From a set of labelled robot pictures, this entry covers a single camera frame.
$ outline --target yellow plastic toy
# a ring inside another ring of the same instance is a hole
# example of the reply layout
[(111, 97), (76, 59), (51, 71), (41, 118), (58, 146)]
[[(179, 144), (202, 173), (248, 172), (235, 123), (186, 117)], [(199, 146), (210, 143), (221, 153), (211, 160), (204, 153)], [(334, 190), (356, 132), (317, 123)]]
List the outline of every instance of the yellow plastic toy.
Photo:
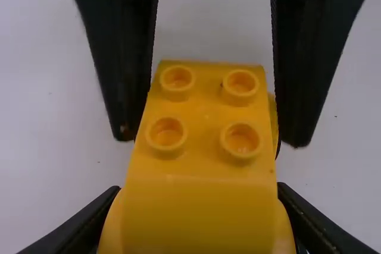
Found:
[(294, 254), (270, 107), (262, 67), (163, 61), (98, 253)]

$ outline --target lego brick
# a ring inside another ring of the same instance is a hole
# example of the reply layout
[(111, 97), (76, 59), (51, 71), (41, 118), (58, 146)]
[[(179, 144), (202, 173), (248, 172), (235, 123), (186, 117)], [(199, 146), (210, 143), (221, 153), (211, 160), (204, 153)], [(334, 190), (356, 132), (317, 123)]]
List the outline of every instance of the lego brick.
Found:
[(159, 65), (127, 173), (128, 253), (271, 250), (277, 192), (268, 106), (262, 67)]

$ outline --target white background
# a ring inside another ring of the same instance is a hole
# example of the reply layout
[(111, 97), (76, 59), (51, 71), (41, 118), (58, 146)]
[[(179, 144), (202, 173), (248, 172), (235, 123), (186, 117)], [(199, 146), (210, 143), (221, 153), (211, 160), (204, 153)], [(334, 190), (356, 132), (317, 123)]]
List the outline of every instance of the white background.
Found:
[[(366, 0), (312, 143), (283, 145), (277, 175), (381, 252), (380, 19)], [(269, 0), (160, 0), (163, 57), (259, 63), (273, 90)], [(74, 1), (0, 0), (0, 253), (122, 185), (132, 147), (112, 137)]]

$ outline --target white table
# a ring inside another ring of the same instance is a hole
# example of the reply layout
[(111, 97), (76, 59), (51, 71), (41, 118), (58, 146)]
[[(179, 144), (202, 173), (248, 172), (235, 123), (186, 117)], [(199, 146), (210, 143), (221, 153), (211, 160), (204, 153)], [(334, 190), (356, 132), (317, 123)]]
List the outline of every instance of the white table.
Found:
[[(381, 0), (354, 23), (309, 147), (277, 174), (381, 252)], [(273, 90), (269, 0), (160, 0), (161, 58), (257, 62)], [(74, 0), (0, 0), (0, 252), (14, 253), (123, 185), (116, 142)]]

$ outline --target white surface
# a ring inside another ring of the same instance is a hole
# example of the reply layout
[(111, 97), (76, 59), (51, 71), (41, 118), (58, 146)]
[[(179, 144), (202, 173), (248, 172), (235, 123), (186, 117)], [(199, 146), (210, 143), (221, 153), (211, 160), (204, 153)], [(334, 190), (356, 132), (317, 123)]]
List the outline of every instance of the white surface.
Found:
[[(283, 146), (279, 180), (381, 252), (381, 0), (366, 0), (313, 142)], [(160, 58), (257, 62), (273, 89), (269, 0), (160, 0)], [(131, 143), (111, 135), (73, 0), (0, 0), (0, 253), (59, 226), (113, 184)]]

